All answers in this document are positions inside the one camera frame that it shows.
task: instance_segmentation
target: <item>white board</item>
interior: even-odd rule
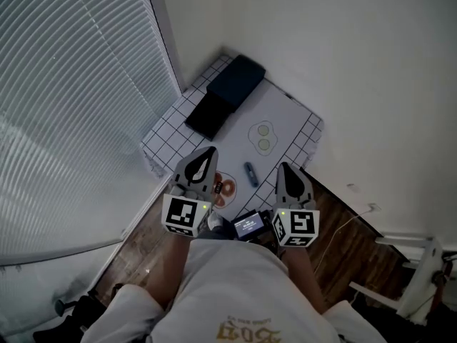
[[[229,64],[230,58],[222,56]],[[218,180],[224,184],[216,211],[228,220],[252,209],[267,209],[276,202],[276,166],[282,161],[306,166],[321,137],[323,122],[306,107],[263,80],[221,127],[213,141],[203,139],[182,122],[206,93],[206,85],[225,68],[217,61],[200,76],[144,139],[144,150],[159,166],[173,172],[190,151],[205,146],[218,149]],[[260,187],[252,187],[244,170],[250,162]]]

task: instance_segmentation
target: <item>wooden floor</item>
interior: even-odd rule
[[[317,208],[321,211],[318,239],[308,248],[316,268],[335,230],[353,214],[348,208],[313,181]],[[154,273],[157,256],[169,238],[161,226],[162,197],[158,198],[126,240],[99,283],[96,291],[108,305],[111,289],[117,283],[144,286],[149,273]],[[333,239],[320,266],[317,279],[329,304],[351,300],[355,294],[349,282],[355,281],[386,297],[398,299],[408,284],[412,270],[403,268],[405,259],[395,249],[376,244],[376,233],[362,221],[354,219]]]

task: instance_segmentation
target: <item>donut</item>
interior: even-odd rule
[[[222,198],[220,194],[217,194],[214,204],[216,205],[216,207],[222,208],[226,205],[226,202],[224,201],[224,198]]]
[[[230,197],[233,193],[235,193],[235,182],[230,179],[226,179],[222,182],[222,190],[221,193],[225,197]]]

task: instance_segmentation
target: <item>white wall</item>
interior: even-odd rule
[[[457,247],[457,0],[223,0],[224,44],[320,114],[310,173]],[[354,194],[346,184],[357,184]]]
[[[191,84],[221,50],[221,0],[165,0],[184,81]]]

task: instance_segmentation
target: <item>white t-shirt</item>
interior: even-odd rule
[[[126,285],[82,342],[131,342],[148,334],[153,343],[385,343],[348,302],[320,315],[269,250],[231,240],[192,241],[174,305],[154,324],[163,313],[146,290]]]

